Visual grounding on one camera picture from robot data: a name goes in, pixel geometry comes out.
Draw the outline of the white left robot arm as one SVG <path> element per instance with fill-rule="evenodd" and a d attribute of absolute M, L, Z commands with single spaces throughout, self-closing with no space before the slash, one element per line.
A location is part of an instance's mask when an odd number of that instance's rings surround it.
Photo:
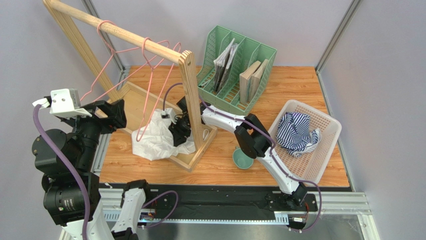
<path fill-rule="evenodd" d="M 136 240 L 149 184 L 135 180 L 125 185 L 119 219 L 109 228 L 99 191 L 100 178 L 92 170 L 101 136 L 127 125 L 125 101 L 99 100 L 84 105 L 82 109 L 88 116 L 61 119 L 72 126 L 70 133 L 42 127 L 39 111 L 52 104 L 49 97 L 36 101 L 32 116 L 39 136 L 31 151 L 35 168 L 43 174 L 44 208 L 73 240 Z"/>

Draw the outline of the blue white striped tank top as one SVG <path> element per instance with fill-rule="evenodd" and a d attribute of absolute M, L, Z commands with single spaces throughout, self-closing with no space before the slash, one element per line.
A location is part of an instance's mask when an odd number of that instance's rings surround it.
<path fill-rule="evenodd" d="M 301 112 L 286 112 L 279 120 L 276 141 L 295 158 L 313 152 L 322 135 L 319 128 L 310 129 L 311 116 Z"/>

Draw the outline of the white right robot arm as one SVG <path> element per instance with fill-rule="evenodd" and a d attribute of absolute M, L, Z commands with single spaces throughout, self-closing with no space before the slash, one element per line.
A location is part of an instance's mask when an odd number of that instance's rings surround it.
<path fill-rule="evenodd" d="M 192 134 L 186 99 L 177 106 L 181 114 L 171 119 L 171 111 L 154 110 L 154 120 L 131 134 L 133 154 L 150 161 L 176 156 Z M 213 105 L 200 103 L 203 124 L 212 125 L 235 135 L 239 149 L 249 159 L 258 160 L 272 175 L 279 189 L 287 195 L 286 203 L 302 207 L 307 188 L 287 168 L 275 151 L 276 143 L 257 118 L 226 113 Z"/>

